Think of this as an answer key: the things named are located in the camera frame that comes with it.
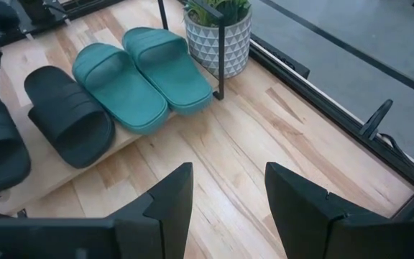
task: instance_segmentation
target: wood grain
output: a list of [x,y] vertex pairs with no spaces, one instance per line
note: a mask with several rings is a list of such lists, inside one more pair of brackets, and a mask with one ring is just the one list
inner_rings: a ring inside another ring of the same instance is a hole
[[[165,5],[170,29],[184,35],[182,6],[176,0],[165,0]],[[117,35],[136,26],[161,27],[157,1],[123,1],[34,42],[5,47],[4,80],[14,88],[5,90],[5,101],[12,95],[14,104],[27,105],[23,78],[29,72],[47,64],[67,69],[85,45],[97,40],[119,44]],[[14,70],[8,69],[21,61]],[[27,134],[33,140],[42,138],[39,132]],[[30,155],[33,161],[58,156],[48,146]],[[266,162],[278,162],[386,217],[414,193],[392,169],[253,60],[226,82],[223,101],[193,117],[174,117],[156,134],[124,143],[109,155],[72,181],[58,182],[48,190],[52,193],[35,201],[30,189],[72,173],[59,163],[40,166],[38,170],[50,166],[56,170],[49,178],[30,176],[11,196],[33,200],[27,206],[29,217],[104,217],[181,163],[192,162],[193,214],[185,257],[285,258],[267,204]],[[25,201],[7,211],[26,205]]]

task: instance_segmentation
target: wooden shelf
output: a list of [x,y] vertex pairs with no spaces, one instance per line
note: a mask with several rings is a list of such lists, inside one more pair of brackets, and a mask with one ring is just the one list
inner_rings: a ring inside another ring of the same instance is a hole
[[[197,65],[215,91],[218,88],[216,78],[199,64]],[[134,134],[123,128],[118,122],[115,122],[116,136],[109,150],[93,165],[87,168],[76,169],[68,165],[58,155],[57,151],[55,151],[52,145],[45,139],[44,135],[28,118],[28,111],[31,108],[32,105],[29,104],[11,113],[12,119],[27,146],[32,161],[32,170],[23,182],[10,189],[9,198],[4,197],[0,201],[0,210],[4,214],[13,214],[23,209],[26,204],[49,194],[51,191],[54,191],[64,183],[86,172],[89,168],[94,167],[95,164],[141,137],[141,135]],[[169,119],[174,116],[175,113],[171,112]]]

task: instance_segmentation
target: black metal rail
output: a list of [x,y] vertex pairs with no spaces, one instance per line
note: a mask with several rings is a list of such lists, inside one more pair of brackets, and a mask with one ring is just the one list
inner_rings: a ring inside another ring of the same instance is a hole
[[[157,0],[161,5],[164,6],[163,0]],[[211,14],[215,19],[218,20],[218,91],[213,93],[213,96],[218,100],[223,100],[224,98],[224,16],[221,12],[218,12],[212,6],[205,4],[202,0],[193,0],[197,5],[202,7],[206,10],[209,14]],[[162,23],[164,24],[165,13],[162,14],[161,11],[161,19]]]
[[[370,135],[362,135],[363,124],[356,121],[294,73],[284,68],[259,47],[251,45],[250,56],[414,186],[414,167],[411,167],[396,149],[378,136],[371,140]],[[414,220],[414,195],[392,218],[394,220]]]

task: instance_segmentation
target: triangle pattern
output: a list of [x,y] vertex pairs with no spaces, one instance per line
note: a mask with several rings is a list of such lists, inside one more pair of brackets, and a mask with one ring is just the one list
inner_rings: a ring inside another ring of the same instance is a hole
[[[244,70],[249,59],[249,40],[252,31],[251,19],[225,29],[225,77],[232,77]],[[202,28],[186,24],[190,54],[210,73],[219,74],[219,31],[217,28]]]

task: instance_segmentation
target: gray carpet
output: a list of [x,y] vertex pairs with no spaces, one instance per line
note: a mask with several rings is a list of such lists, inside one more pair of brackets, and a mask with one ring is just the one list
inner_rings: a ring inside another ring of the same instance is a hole
[[[413,89],[260,0],[250,1],[253,33],[307,66],[309,81],[356,116],[366,121],[386,99],[392,99],[379,130],[393,136],[414,158]],[[273,1],[414,79],[413,1]]]

